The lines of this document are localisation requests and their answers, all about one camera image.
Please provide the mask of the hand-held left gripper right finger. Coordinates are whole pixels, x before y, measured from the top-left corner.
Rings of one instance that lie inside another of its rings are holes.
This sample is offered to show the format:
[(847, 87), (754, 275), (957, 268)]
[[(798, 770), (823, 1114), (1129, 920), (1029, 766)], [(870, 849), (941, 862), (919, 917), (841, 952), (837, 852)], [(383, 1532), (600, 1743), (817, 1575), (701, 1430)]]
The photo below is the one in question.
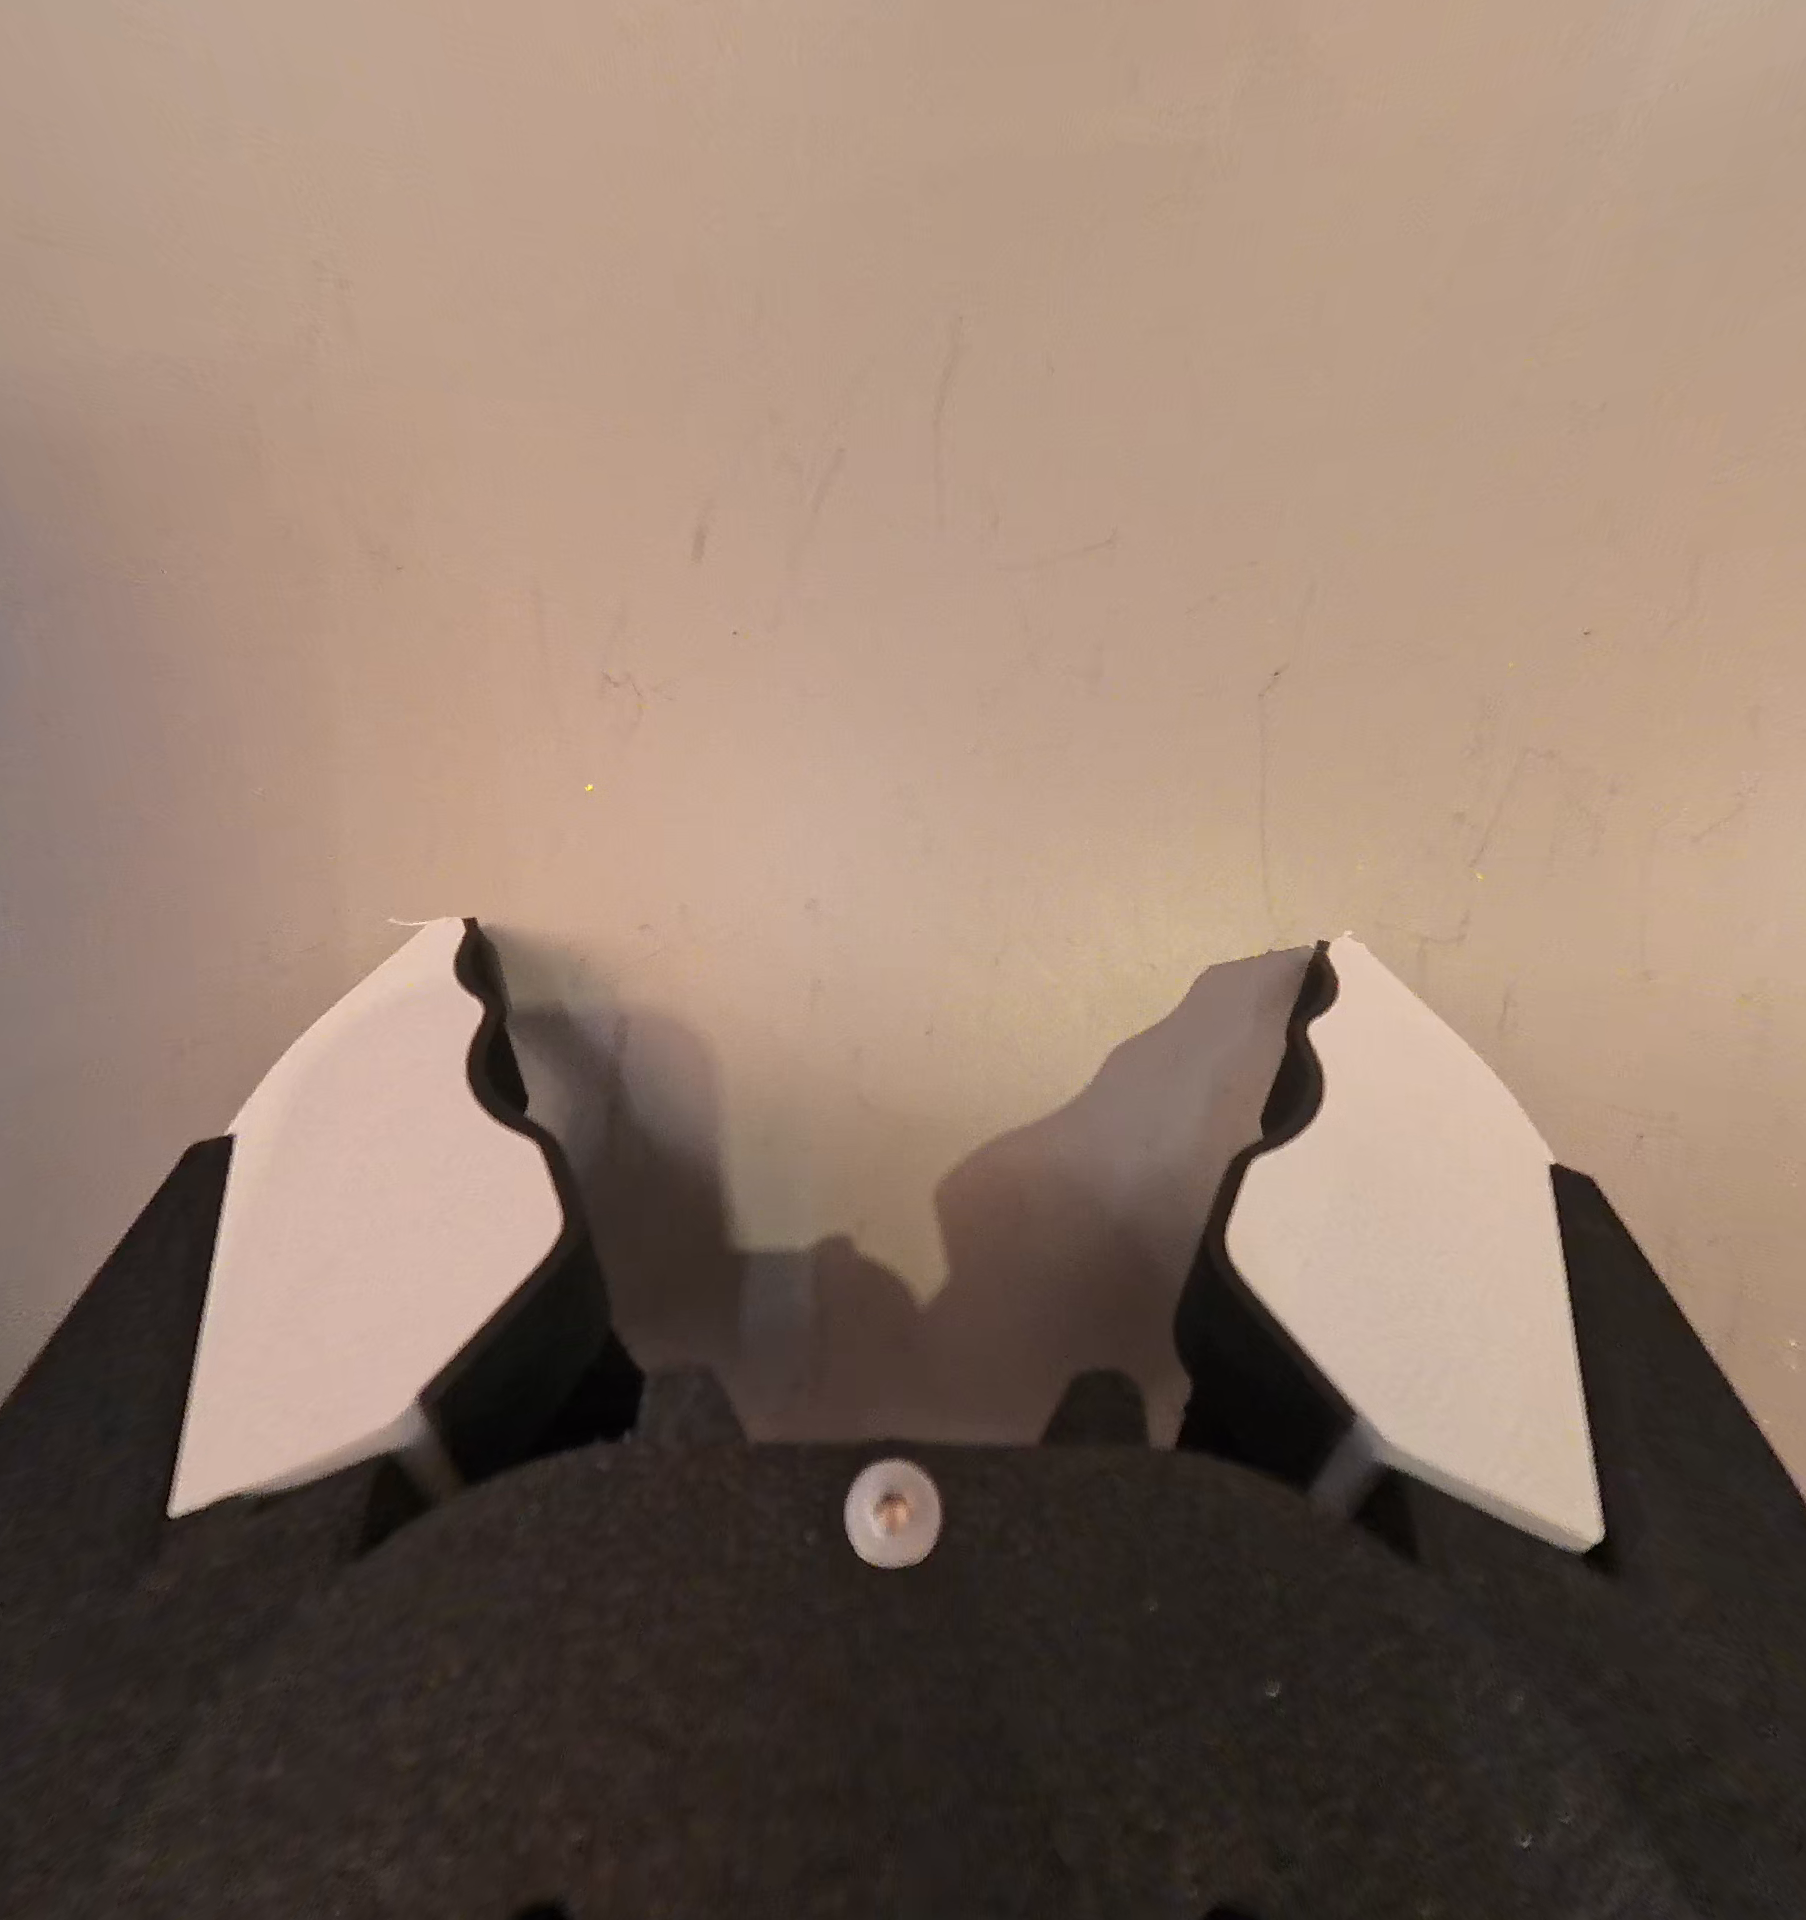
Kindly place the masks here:
[(1336, 1514), (1410, 1478), (1600, 1546), (1554, 1172), (1515, 1094), (1368, 946), (1315, 946), (1173, 1315), (1179, 1446)]

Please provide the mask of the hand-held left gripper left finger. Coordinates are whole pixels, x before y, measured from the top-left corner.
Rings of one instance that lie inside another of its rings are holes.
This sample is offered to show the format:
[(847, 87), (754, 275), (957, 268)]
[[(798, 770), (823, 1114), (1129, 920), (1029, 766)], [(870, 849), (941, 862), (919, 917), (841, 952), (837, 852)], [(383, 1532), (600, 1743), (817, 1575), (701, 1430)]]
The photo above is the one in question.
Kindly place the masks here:
[(170, 1518), (379, 1458), (443, 1496), (632, 1424), (643, 1375), (508, 1016), (479, 921), (430, 920), (248, 1095)]

